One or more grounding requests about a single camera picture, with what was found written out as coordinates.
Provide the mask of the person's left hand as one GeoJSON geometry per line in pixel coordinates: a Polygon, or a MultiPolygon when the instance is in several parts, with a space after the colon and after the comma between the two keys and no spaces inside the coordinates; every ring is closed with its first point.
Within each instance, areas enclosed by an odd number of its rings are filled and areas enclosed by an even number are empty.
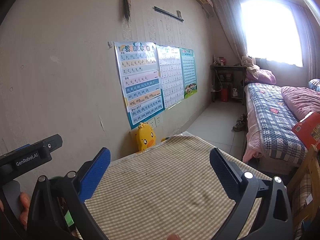
{"type": "Polygon", "coordinates": [[[15,221],[19,222],[26,231],[28,224],[28,213],[30,207],[30,198],[25,192],[9,194],[8,204],[14,206],[15,221]]]}

